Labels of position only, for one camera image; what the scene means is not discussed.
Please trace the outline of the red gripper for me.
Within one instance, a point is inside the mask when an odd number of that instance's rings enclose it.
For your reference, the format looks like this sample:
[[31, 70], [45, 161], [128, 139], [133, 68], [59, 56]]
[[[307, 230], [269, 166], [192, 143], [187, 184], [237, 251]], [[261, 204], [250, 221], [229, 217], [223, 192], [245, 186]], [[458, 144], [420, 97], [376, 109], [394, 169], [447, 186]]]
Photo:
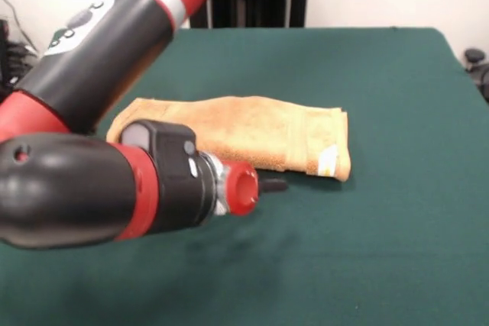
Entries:
[[257, 204], [259, 193], [282, 192], [288, 189], [285, 179], [260, 179], [247, 162], [225, 161], [225, 200], [233, 215], [247, 215]]

